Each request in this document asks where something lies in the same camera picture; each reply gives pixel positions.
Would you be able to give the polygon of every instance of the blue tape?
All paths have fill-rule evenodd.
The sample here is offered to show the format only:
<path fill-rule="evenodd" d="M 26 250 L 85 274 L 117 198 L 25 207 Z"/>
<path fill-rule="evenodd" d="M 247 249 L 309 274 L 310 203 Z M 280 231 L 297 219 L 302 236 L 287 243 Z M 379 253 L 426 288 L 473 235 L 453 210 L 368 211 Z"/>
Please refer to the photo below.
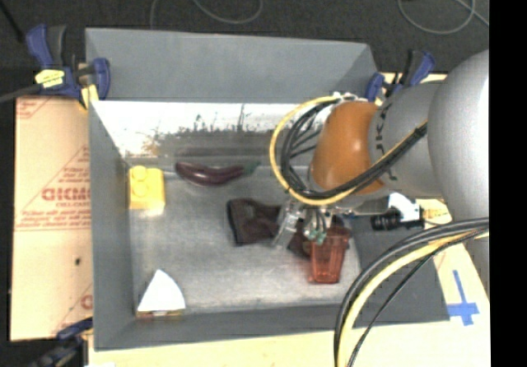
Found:
<path fill-rule="evenodd" d="M 479 314 L 478 306 L 476 303 L 469 303 L 464 295 L 463 286 L 459 278 L 458 271 L 454 270 L 454 280 L 458 287 L 459 296 L 461 297 L 461 303 L 447 304 L 446 309 L 451 317 L 460 316 L 463 321 L 463 326 L 470 326 L 474 323 L 472 316 Z"/>

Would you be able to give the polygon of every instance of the cardboard sheet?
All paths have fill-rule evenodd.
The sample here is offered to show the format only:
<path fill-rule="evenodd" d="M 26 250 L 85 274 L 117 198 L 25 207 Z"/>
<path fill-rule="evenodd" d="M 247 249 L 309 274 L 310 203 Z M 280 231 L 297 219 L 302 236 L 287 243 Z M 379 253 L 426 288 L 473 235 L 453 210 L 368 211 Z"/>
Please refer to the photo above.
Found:
<path fill-rule="evenodd" d="M 86 110 L 20 98 L 15 146 L 13 341 L 54 337 L 93 309 Z"/>

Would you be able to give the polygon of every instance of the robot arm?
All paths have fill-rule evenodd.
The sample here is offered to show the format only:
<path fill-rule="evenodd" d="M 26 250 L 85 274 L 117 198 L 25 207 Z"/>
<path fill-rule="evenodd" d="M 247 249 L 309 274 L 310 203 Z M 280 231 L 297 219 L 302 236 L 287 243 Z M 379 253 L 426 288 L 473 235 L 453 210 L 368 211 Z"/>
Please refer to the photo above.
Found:
<path fill-rule="evenodd" d="M 361 214 L 364 207 L 375 208 L 373 202 L 401 193 L 443 200 L 453 221 L 488 217 L 488 72 L 485 51 L 459 65 L 444 82 L 404 88 L 380 107 L 365 100 L 339 102 L 317 138 L 309 186 L 293 182 L 295 173 L 287 175 L 289 160 L 282 160 L 275 174 L 293 198 L 336 212 Z M 335 104 L 329 98 L 325 102 Z M 315 100 L 312 105 L 325 104 Z M 291 130 L 311 125 L 306 118 Z M 269 155 L 273 165 L 274 149 Z M 488 239 L 472 241 L 468 250 L 489 295 Z"/>

